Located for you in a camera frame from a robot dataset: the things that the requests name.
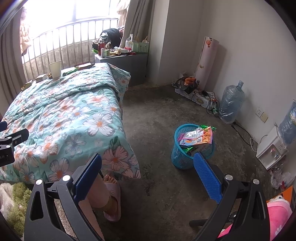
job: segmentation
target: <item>cable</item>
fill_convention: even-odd
[[[202,96],[197,96],[196,94],[199,94],[199,93],[203,93],[204,95],[202,95]],[[200,91],[200,92],[195,92],[194,93],[194,95],[192,95],[192,97],[191,97],[191,101],[192,101],[192,99],[193,99],[193,96],[196,96],[196,97],[198,97],[198,98],[200,98],[200,97],[209,97],[209,103],[208,103],[208,105],[207,105],[207,108],[206,108],[206,112],[207,112],[207,114],[209,114],[209,115],[212,115],[212,114],[215,114],[215,113],[218,113],[218,111],[219,111],[219,109],[220,109],[220,102],[217,100],[217,99],[215,99],[211,94],[209,94],[208,92],[206,92],[206,91]],[[216,108],[216,110],[215,111],[212,111],[212,110],[210,110],[210,104],[211,104],[211,101],[214,101],[214,102],[216,102],[216,106],[217,106],[217,108]]]
[[[265,136],[268,136],[268,134],[266,134],[266,135],[264,135],[264,136],[261,137],[259,143],[257,144],[257,150],[256,150],[256,151],[255,151],[255,150],[253,149],[253,147],[251,146],[251,148],[252,148],[252,150],[253,150],[254,152],[257,153],[257,151],[258,151],[258,146],[259,146],[259,144],[261,143],[263,137],[265,137]],[[255,139],[251,137],[251,138],[250,138],[250,144],[251,144],[251,139],[253,140],[253,143],[256,142]]]
[[[198,97],[196,94],[199,94],[199,93],[201,93],[201,92],[202,92],[202,91],[200,91],[200,92],[195,92],[193,96]]]
[[[249,136],[251,137],[251,138],[250,138],[250,144],[247,143],[247,142],[245,141],[245,139],[241,136],[241,134],[240,134],[240,133],[234,128],[234,126],[231,125],[232,128],[235,129],[235,131],[236,131],[236,132],[239,134],[239,136],[243,139],[243,141],[244,141],[248,146],[250,146],[250,147],[252,148],[253,152],[256,152],[256,153],[257,153],[257,151],[255,151],[255,150],[253,149],[254,142],[256,142],[256,141],[255,141],[255,139],[251,136],[251,134],[250,134],[245,128],[243,128],[243,127],[241,127],[240,125],[238,125],[236,122],[233,122],[233,124],[237,125],[238,127],[240,127],[241,129],[243,129],[245,132],[247,132],[247,133],[249,134]],[[257,148],[258,148],[259,144],[261,143],[263,137],[265,137],[265,136],[267,136],[267,135],[262,136],[262,138],[260,139],[259,143],[257,144]]]
[[[242,140],[243,140],[248,146],[251,146],[249,143],[247,143],[247,142],[244,140],[244,138],[241,136],[241,134],[240,134],[236,129],[235,129],[235,131],[239,134],[239,136],[242,138]]]

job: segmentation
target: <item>paper cup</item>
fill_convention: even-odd
[[[49,64],[49,70],[52,74],[53,79],[61,77],[62,75],[61,61],[57,61],[52,64]]]

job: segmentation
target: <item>slipper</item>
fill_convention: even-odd
[[[121,205],[120,205],[120,186],[119,183],[105,183],[107,189],[110,191],[110,194],[112,197],[114,197],[117,200],[117,213],[115,215],[109,215],[104,212],[105,218],[109,222],[118,222],[121,218]]]

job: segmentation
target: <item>plastic bag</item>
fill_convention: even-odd
[[[296,101],[293,103],[286,114],[284,120],[279,125],[279,136],[286,148],[296,137]]]
[[[270,178],[270,183],[271,186],[275,189],[281,189],[281,191],[285,190],[287,187],[289,187],[294,178],[295,175],[292,175],[289,172],[284,172],[282,173],[282,168],[285,164],[285,161],[281,161],[278,165],[273,167],[270,172],[271,172],[271,178]]]
[[[242,91],[243,84],[242,81],[239,81],[237,86],[227,86],[223,92],[219,117],[226,124],[231,124],[235,121],[235,117],[245,100],[245,93]]]
[[[126,39],[126,48],[133,49],[133,34],[131,34],[127,39]]]

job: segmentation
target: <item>window curtain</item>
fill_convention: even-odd
[[[116,7],[116,12],[119,14],[119,20],[118,20],[118,25],[117,27],[124,26],[126,23],[126,15],[128,12],[128,6],[129,6],[130,0],[119,0],[117,7]]]
[[[120,47],[124,48],[126,39],[133,34],[138,36],[139,40],[148,36],[150,41],[155,0],[131,0],[124,25],[123,37]]]
[[[7,105],[6,109],[26,83],[20,50],[21,14],[22,8],[16,12],[0,36],[0,98],[3,100],[2,103]]]

